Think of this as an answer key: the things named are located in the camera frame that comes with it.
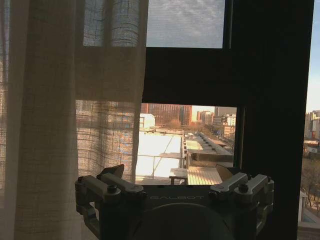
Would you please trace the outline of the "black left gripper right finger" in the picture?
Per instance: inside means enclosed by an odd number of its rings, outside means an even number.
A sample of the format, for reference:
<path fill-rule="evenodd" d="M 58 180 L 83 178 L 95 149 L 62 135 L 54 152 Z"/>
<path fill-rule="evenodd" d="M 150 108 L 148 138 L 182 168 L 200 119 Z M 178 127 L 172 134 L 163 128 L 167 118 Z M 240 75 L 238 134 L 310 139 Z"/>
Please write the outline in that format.
<path fill-rule="evenodd" d="M 223 237 L 256 237 L 274 208 L 274 181 L 267 175 L 249 174 L 234 167 L 215 166 L 222 180 L 208 191 L 210 207 L 218 214 Z"/>

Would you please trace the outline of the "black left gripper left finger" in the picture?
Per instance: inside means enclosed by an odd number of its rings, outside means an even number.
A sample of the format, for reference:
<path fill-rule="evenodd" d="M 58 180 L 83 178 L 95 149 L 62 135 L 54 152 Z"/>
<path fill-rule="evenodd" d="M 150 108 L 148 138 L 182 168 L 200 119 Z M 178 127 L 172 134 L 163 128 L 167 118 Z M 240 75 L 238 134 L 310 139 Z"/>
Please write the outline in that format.
<path fill-rule="evenodd" d="M 124 240 L 130 221 L 143 211 L 144 187 L 122 179 L 124 165 L 107 167 L 96 177 L 75 182 L 75 207 L 85 226 L 99 240 Z"/>

